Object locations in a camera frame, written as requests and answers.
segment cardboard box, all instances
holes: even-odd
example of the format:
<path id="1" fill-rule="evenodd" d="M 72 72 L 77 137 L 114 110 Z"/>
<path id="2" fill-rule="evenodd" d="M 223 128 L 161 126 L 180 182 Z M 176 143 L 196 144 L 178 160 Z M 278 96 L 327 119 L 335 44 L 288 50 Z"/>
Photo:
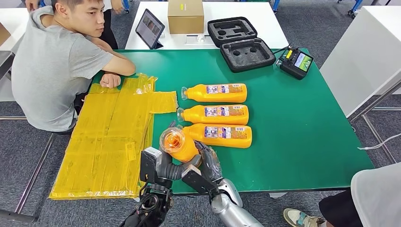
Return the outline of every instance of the cardboard box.
<path id="1" fill-rule="evenodd" d="M 11 36 L 10 32 L 0 23 L 0 46 Z"/>
<path id="2" fill-rule="evenodd" d="M 204 32 L 202 0 L 169 0 L 168 26 L 170 34 L 197 34 Z"/>

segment short black hair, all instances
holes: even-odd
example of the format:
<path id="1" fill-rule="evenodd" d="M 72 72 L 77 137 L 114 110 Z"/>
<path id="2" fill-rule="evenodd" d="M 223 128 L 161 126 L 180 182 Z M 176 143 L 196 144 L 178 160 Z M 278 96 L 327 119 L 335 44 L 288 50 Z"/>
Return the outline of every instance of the short black hair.
<path id="1" fill-rule="evenodd" d="M 76 5 L 82 4 L 84 1 L 85 0 L 52 0 L 53 12 L 56 13 L 57 2 L 66 3 L 70 9 L 74 9 Z"/>

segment bottle label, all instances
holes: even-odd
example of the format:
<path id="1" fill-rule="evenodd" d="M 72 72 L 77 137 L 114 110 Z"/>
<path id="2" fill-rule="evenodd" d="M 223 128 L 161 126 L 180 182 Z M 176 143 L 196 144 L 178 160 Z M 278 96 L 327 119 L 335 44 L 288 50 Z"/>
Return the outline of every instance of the bottle label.
<path id="1" fill-rule="evenodd" d="M 244 115 L 244 107 L 241 105 L 205 107 L 206 117 L 226 117 L 241 115 Z"/>
<path id="2" fill-rule="evenodd" d="M 242 92 L 242 86 L 241 84 L 207 85 L 206 92 L 208 94 Z"/>
<path id="3" fill-rule="evenodd" d="M 245 127 L 205 127 L 205 138 L 246 139 Z"/>

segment black controller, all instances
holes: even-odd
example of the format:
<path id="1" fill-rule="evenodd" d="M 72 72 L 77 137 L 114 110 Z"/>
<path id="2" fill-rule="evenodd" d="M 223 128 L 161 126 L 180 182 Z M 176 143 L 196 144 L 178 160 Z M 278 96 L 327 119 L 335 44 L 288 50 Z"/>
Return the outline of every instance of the black controller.
<path id="1" fill-rule="evenodd" d="M 312 61 L 313 57 L 309 54 L 300 51 L 298 48 L 288 46 L 280 56 L 277 64 L 280 65 L 281 70 L 298 80 L 302 80 L 308 73 Z"/>

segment tablet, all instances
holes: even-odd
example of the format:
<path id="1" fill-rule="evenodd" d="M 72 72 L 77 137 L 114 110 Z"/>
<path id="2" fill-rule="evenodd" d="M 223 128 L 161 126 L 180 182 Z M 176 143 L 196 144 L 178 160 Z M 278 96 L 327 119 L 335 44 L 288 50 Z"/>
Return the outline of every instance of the tablet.
<path id="1" fill-rule="evenodd" d="M 148 45 L 150 49 L 155 49 L 157 41 L 162 34 L 165 26 L 153 15 L 149 9 L 145 9 L 135 32 Z"/>

